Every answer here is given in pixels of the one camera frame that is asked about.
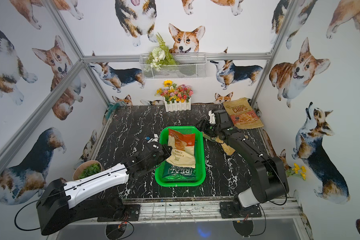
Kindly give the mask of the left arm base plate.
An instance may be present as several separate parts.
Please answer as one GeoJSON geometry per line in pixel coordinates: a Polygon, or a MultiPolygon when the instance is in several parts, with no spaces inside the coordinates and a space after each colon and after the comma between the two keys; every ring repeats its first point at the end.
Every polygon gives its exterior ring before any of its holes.
{"type": "Polygon", "coordinates": [[[138,204],[127,204],[124,205],[121,209],[116,210],[116,212],[111,215],[110,218],[99,217],[97,222],[137,222],[139,220],[141,211],[141,205],[138,204]]]}

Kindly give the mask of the cassava chips bag red cream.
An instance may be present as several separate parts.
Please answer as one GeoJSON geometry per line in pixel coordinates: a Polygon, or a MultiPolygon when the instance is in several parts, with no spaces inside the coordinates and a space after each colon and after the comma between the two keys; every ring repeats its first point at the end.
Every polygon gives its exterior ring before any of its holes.
{"type": "Polygon", "coordinates": [[[169,129],[168,146],[172,150],[166,162],[176,167],[195,169],[195,140],[195,134],[184,135],[169,129]]]}

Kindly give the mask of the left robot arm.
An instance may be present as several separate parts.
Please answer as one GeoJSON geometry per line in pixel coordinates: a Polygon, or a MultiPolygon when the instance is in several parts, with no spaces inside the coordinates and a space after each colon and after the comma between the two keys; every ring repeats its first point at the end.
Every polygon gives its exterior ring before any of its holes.
{"type": "Polygon", "coordinates": [[[98,174],[66,183],[52,181],[36,204],[41,234],[48,236],[71,223],[91,218],[123,220],[126,208],[119,197],[106,200],[92,196],[150,173],[171,156],[172,149],[150,142],[141,153],[98,174]]]}

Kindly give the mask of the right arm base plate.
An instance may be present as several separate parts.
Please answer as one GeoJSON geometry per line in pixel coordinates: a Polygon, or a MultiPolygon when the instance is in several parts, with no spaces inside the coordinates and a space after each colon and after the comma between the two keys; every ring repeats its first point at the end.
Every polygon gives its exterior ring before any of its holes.
{"type": "Polygon", "coordinates": [[[242,207],[238,202],[220,202],[220,214],[223,219],[234,218],[260,218],[262,217],[262,211],[259,205],[253,205],[250,207],[242,207]]]}

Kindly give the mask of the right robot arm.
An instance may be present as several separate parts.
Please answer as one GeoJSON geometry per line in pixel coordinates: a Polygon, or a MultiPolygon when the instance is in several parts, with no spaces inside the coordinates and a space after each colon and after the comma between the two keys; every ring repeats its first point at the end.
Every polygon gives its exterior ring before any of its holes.
{"type": "Polygon", "coordinates": [[[256,148],[245,137],[244,132],[234,126],[225,110],[210,111],[209,119],[201,120],[196,127],[210,138],[220,138],[247,162],[251,186],[235,197],[241,208],[249,208],[282,196],[288,198],[289,186],[283,161],[256,148]]]}

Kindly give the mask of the dark green REAL chips bag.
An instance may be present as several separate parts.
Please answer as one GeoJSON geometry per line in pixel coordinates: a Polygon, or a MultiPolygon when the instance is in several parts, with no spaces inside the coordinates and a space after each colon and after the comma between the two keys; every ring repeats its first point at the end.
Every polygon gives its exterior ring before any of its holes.
{"type": "Polygon", "coordinates": [[[165,163],[162,178],[165,181],[193,181],[196,178],[196,170],[165,163]]]}

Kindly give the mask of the tan red CHIPS bag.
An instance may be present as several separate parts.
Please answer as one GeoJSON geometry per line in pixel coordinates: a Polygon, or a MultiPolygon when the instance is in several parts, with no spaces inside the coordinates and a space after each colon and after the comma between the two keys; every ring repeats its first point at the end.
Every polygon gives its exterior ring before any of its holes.
{"type": "Polygon", "coordinates": [[[247,98],[223,103],[235,127],[241,130],[257,129],[264,124],[250,106],[247,98]]]}

